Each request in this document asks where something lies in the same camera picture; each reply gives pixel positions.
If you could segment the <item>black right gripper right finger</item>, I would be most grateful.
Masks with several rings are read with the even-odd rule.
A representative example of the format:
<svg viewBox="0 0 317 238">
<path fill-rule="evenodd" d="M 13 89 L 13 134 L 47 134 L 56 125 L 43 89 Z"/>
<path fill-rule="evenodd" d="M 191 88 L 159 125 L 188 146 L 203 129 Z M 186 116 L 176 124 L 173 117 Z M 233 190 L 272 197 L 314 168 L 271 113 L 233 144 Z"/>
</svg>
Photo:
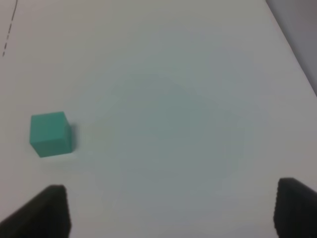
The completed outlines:
<svg viewBox="0 0 317 238">
<path fill-rule="evenodd" d="M 278 181 L 273 222 L 280 238 L 317 236 L 317 192 L 296 180 Z"/>
</svg>

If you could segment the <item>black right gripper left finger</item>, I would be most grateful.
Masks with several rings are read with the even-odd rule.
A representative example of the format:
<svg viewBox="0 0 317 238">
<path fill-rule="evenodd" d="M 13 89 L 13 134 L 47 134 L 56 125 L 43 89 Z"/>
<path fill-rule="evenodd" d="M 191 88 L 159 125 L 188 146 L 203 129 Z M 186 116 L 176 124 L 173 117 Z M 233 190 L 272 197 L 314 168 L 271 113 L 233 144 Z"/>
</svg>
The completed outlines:
<svg viewBox="0 0 317 238">
<path fill-rule="evenodd" d="M 50 185 L 0 223 L 2 238 L 68 238 L 71 217 L 64 185 Z"/>
</svg>

